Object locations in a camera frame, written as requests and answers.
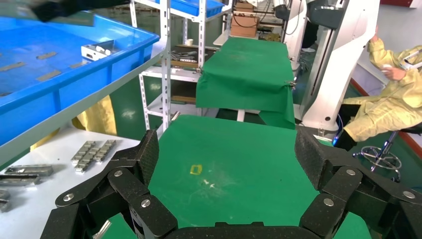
blue plastic tray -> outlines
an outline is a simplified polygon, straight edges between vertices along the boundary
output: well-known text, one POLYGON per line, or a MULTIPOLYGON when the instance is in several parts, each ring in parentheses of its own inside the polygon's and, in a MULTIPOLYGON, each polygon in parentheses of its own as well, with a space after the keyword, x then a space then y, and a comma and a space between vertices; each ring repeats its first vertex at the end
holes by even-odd
POLYGON ((150 59, 158 35, 101 16, 94 20, 89 27, 0 17, 0 68, 25 63, 0 71, 0 145, 150 59), (82 62, 81 46, 109 40, 119 52, 70 67, 82 62), (50 52, 56 55, 37 59, 50 52), (54 71, 61 74, 37 80, 54 71))
MULTIPOLYGON (((199 16, 199 0, 171 0, 171 8, 185 12, 190 15, 199 16)), ((221 12, 225 5, 213 1, 207 0, 207 17, 214 16, 221 12)))

metal screw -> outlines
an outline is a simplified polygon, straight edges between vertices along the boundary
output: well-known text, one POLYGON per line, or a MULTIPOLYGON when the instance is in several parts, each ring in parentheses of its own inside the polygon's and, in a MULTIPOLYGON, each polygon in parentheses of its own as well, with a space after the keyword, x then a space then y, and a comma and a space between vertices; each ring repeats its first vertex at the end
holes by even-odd
POLYGON ((121 170, 114 172, 114 175, 115 175, 116 177, 118 177, 118 176, 120 176, 120 175, 122 175, 122 174, 123 174, 123 172, 122 172, 121 170))
POLYGON ((348 174, 348 175, 356 175, 356 173, 355 173, 355 171, 353 171, 353 170, 351 170, 351 169, 347 169, 346 170, 346 173, 348 174))
POLYGON ((145 199, 144 201, 142 201, 141 206, 143 208, 148 207, 151 204, 151 201, 149 201, 148 199, 145 199))
POLYGON ((67 201, 70 201, 70 200, 72 200, 73 199, 73 197, 74 197, 75 195, 73 194, 73 193, 69 193, 68 195, 66 195, 64 198, 63 198, 63 201, 65 201, 65 202, 67 202, 67 201))
POLYGON ((408 192, 408 191, 404 191, 403 195, 405 195, 406 197, 411 198, 411 199, 416 197, 413 193, 408 192))
POLYGON ((334 202, 330 198, 324 199, 324 204, 329 206, 329 207, 334 206, 334 202))

green cloth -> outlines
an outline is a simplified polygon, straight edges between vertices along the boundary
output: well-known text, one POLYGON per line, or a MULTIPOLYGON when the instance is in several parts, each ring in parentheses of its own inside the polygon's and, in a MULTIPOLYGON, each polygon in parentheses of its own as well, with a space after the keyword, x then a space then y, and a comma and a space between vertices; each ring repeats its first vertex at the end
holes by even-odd
POLYGON ((283 96, 284 108, 281 112, 274 111, 261 111, 259 116, 261 119, 270 126, 296 129, 295 125, 295 112, 293 110, 293 94, 290 87, 284 87, 285 94, 283 96))
POLYGON ((232 37, 204 64, 196 105, 278 112, 278 118, 294 124, 291 81, 285 44, 232 37))
MULTIPOLYGON (((179 227, 215 222, 297 226, 319 193, 294 153, 296 131, 196 116, 179 116, 160 138, 149 189, 179 227), (193 165, 201 165, 191 174, 193 165)), ((349 213, 338 239, 369 239, 349 213)))

person's hand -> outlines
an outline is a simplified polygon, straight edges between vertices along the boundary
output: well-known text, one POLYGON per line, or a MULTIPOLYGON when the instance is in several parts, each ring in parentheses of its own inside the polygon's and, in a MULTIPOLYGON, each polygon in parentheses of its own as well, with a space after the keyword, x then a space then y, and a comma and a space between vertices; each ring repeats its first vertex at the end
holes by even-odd
POLYGON ((378 41, 378 26, 375 28, 375 35, 369 40, 370 42, 378 41))
POLYGON ((391 81, 400 81, 406 75, 406 71, 395 67, 385 67, 381 71, 391 81))

yellow tape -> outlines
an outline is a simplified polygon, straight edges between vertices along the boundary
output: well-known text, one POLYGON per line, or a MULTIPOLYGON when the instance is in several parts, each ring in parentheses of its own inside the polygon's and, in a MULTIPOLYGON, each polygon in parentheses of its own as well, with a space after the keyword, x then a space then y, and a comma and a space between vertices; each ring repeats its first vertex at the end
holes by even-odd
POLYGON ((192 165, 191 167, 191 174, 193 175, 200 175, 202 173, 202 165, 192 165))

